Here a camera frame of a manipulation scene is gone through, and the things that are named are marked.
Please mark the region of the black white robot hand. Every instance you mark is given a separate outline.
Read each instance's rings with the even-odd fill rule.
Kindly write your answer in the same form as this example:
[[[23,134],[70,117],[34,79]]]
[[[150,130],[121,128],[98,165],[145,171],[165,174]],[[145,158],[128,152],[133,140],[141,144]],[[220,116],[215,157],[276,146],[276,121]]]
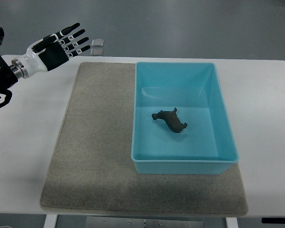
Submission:
[[[87,43],[89,38],[82,37],[85,30],[73,33],[79,26],[76,23],[31,44],[24,55],[11,62],[10,68],[16,77],[26,79],[38,72],[51,71],[88,51],[91,48]]]

